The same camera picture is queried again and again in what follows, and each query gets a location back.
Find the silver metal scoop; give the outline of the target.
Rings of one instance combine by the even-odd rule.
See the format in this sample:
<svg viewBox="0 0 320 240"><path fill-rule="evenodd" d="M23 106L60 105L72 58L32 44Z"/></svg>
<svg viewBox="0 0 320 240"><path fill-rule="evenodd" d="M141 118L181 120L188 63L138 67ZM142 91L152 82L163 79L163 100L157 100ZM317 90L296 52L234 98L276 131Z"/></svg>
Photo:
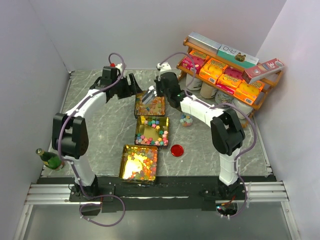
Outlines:
<svg viewBox="0 0 320 240"><path fill-rule="evenodd" d="M154 86L150 86L141 98L144 105L151 103L158 96L157 90Z"/></svg>

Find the gold tin of stick candies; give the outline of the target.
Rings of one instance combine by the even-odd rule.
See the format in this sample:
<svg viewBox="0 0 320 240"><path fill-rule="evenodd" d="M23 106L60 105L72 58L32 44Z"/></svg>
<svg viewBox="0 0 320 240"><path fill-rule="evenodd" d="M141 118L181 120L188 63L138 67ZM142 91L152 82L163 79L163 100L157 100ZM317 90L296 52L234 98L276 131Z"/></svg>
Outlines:
<svg viewBox="0 0 320 240"><path fill-rule="evenodd" d="M157 96L150 103L143 104L142 93L135 95L134 102L134 117L137 119L139 116L165 116L166 114L166 101L164 97Z"/></svg>

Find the clear glass jar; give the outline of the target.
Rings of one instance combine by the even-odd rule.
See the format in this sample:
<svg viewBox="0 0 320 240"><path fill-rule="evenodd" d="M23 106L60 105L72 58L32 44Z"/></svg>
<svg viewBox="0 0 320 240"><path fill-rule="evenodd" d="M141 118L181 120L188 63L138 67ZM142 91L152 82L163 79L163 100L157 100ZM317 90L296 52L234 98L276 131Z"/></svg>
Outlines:
<svg viewBox="0 0 320 240"><path fill-rule="evenodd" d="M192 116L186 113L183 113L180 117L180 124L183 127L190 127L193 124Z"/></svg>

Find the gold tin of star candies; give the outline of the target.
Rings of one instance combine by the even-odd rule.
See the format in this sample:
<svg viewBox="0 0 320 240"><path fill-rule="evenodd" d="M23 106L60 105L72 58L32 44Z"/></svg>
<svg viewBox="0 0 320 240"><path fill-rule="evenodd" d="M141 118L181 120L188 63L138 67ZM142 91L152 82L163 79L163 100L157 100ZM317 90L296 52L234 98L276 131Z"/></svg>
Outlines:
<svg viewBox="0 0 320 240"><path fill-rule="evenodd" d="M134 143L142 146L167 148L170 119L166 116L139 116L136 121Z"/></svg>

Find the red jar lid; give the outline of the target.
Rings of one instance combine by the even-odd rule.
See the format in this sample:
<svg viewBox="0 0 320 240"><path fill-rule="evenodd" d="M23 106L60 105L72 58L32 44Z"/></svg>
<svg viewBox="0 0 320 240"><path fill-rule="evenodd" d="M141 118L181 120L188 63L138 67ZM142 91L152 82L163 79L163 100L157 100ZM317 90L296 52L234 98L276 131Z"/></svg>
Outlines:
<svg viewBox="0 0 320 240"><path fill-rule="evenodd" d="M170 152L174 157L181 157L184 154L184 149L181 145L179 144L174 144L170 148Z"/></svg>

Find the gold tin of gummy candies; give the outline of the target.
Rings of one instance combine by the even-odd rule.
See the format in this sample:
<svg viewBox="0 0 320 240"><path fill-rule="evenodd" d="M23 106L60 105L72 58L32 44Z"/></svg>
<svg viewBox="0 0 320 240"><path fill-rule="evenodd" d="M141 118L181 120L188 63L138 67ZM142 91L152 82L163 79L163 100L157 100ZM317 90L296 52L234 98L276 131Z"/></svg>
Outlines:
<svg viewBox="0 0 320 240"><path fill-rule="evenodd" d="M123 146L118 177L129 183L153 184L156 181L158 148L156 146Z"/></svg>

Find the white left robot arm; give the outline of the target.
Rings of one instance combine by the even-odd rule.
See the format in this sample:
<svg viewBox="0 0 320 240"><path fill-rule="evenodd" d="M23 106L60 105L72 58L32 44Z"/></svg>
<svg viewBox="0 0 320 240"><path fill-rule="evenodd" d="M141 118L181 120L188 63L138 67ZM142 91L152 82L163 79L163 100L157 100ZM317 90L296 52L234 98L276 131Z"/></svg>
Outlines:
<svg viewBox="0 0 320 240"><path fill-rule="evenodd" d="M124 99L141 92L135 76L132 73L125 76L122 63L112 63L103 67L102 75L94 81L79 103L53 117L52 148L62 161L70 165L75 191L87 201L94 201L98 197L99 185L86 156L89 148L86 121L113 96Z"/></svg>

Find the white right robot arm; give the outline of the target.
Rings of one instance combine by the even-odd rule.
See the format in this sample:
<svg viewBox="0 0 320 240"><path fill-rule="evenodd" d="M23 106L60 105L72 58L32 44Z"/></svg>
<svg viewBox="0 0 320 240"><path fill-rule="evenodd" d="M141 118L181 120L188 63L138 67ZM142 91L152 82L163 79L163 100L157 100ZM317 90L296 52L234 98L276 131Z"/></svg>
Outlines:
<svg viewBox="0 0 320 240"><path fill-rule="evenodd" d="M183 91L177 75L167 62L157 64L158 74L153 91L159 97L166 97L170 106L189 114L210 127L212 144L219 153L220 172L217 191L223 199L230 199L239 186L238 161L245 139L243 127L232 108L215 108L188 91Z"/></svg>

